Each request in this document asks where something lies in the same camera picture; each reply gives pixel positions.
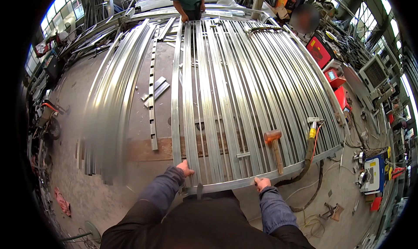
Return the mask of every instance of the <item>blue denim sleeve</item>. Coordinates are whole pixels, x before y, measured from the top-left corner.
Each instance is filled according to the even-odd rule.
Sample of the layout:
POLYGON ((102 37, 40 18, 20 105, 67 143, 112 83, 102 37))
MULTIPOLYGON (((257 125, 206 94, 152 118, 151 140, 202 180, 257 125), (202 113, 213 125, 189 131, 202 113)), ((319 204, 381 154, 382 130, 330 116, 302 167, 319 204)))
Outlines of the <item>blue denim sleeve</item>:
POLYGON ((147 200, 158 207, 165 216, 175 194, 184 183, 184 173, 180 168, 170 166, 164 174, 157 176, 139 195, 138 200, 147 200))
POLYGON ((260 208, 263 232, 267 234, 285 225, 299 227, 296 224, 296 216, 274 186, 265 187, 260 192, 260 208))

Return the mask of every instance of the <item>concrete column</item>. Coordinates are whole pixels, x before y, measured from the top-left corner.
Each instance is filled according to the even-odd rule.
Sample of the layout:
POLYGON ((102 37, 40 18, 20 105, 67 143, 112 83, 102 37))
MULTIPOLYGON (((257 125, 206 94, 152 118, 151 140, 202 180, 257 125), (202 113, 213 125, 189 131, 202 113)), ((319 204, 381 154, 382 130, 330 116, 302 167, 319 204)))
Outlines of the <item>concrete column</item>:
MULTIPOLYGON (((254 0, 253 2, 253 9, 254 10, 261 10, 261 6, 263 6, 264 0, 254 0)), ((258 13, 252 13, 251 19, 257 20, 260 15, 258 13)))

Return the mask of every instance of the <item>yellow tape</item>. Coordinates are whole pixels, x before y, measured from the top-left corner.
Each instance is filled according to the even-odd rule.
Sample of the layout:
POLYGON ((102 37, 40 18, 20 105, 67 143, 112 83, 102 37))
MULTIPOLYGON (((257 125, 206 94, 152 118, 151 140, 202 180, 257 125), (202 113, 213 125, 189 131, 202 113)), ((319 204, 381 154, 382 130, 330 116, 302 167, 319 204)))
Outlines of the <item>yellow tape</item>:
POLYGON ((309 132, 309 138, 315 137, 315 134, 316 134, 316 129, 311 128, 311 131, 309 132))

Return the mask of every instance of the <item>wheel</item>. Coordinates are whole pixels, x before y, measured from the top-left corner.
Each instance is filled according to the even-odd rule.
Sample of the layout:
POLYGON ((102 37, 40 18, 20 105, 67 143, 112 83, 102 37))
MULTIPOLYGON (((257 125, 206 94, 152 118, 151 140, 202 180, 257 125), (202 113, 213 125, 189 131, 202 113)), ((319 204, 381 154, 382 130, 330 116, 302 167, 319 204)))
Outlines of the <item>wheel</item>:
POLYGON ((61 127, 55 117, 51 118, 51 122, 48 127, 48 134, 53 140, 57 140, 61 136, 61 127))

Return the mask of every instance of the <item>concrete floor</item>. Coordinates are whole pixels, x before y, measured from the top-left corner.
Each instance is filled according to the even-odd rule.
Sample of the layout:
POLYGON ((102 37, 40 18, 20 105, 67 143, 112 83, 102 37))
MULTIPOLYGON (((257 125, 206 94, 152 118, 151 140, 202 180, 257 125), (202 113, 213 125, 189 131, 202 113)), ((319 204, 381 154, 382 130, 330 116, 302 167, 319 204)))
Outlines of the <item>concrete floor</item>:
MULTIPOLYGON (((51 177, 51 190, 55 186, 59 187, 64 198, 71 204, 72 217, 68 217, 62 213, 56 200, 54 199, 53 201, 53 208, 58 222, 62 229, 70 236, 77 235, 79 233, 79 227, 83 227, 84 221, 86 220, 94 223, 100 233, 103 233, 107 228, 119 222, 133 205, 142 189, 155 176, 163 173, 168 165, 172 164, 172 161, 128 162, 127 185, 123 186, 104 185, 99 175, 87 176, 82 170, 77 169, 75 146, 81 132, 84 105, 96 71, 105 54, 104 52, 96 58, 84 58, 78 61, 64 73, 59 82, 59 84, 62 84, 65 79, 59 95, 59 104, 63 107, 70 105, 71 112, 67 115, 58 116, 62 133, 60 139, 54 142, 54 153, 52 155, 54 169, 51 177)), ((164 76, 167 82, 171 84, 173 56, 174 48, 165 43, 158 43, 155 65, 156 79, 164 76)), ((150 47, 137 81, 137 92, 139 94, 136 94, 134 97, 130 115, 128 137, 133 140, 149 138, 148 109, 144 108, 143 101, 139 100, 139 97, 148 90, 149 64, 150 47)), ((52 100, 57 98, 58 91, 52 93, 52 100)), ((171 136, 171 129, 168 124, 170 118, 170 99, 171 94, 169 89, 155 102, 158 137, 171 136)), ((360 108, 357 100, 355 98, 352 99, 354 106, 353 112, 356 116, 356 121, 359 123, 360 131, 367 129, 378 137, 378 139, 370 137, 369 146, 375 148, 389 145, 388 138, 385 137, 385 130, 383 130, 381 135, 377 135, 373 127, 365 124, 359 116, 360 108)), ((380 125, 383 127, 384 124, 381 115, 379 119, 380 125)), ((347 142, 352 145, 359 144, 358 136, 354 128, 351 130, 351 137, 347 137, 347 142)), ((359 149, 345 147, 342 160, 344 167, 341 168, 341 172, 339 172, 337 165, 332 166, 335 163, 334 161, 329 159, 325 160, 325 175, 316 199, 305 212, 295 214, 298 218, 298 224, 302 228, 305 223, 304 213, 306 217, 325 213, 327 211, 324 206, 325 202, 331 205, 338 203, 345 208, 340 216, 339 222, 321 220, 325 231, 319 231, 319 225, 313 226, 312 232, 319 231, 316 235, 319 237, 311 235, 312 226, 303 228, 303 233, 316 248, 354 248, 364 236, 367 229, 373 223, 376 223, 377 212, 369 212, 369 205, 364 202, 364 197, 360 194, 358 186, 354 183, 355 176, 352 173, 352 157, 355 151, 358 152, 359 149), (352 210, 357 200, 360 200, 360 202, 357 212, 353 216, 352 210)), ((341 151, 337 152, 337 158, 340 155, 341 151)), ((283 198, 293 207, 305 205, 314 194, 317 184, 302 189, 289 199, 287 198, 294 191, 317 181, 318 175, 319 166, 315 165, 311 167, 306 176, 299 182, 280 187, 279 190, 283 198)), ((241 209, 249 222, 253 226, 261 229, 261 214, 256 189, 250 186, 236 189, 234 193, 239 199, 241 209)), ((181 199, 180 196, 177 196, 172 207, 179 204, 181 199)), ((81 248, 84 247, 82 243, 76 244, 81 248)))

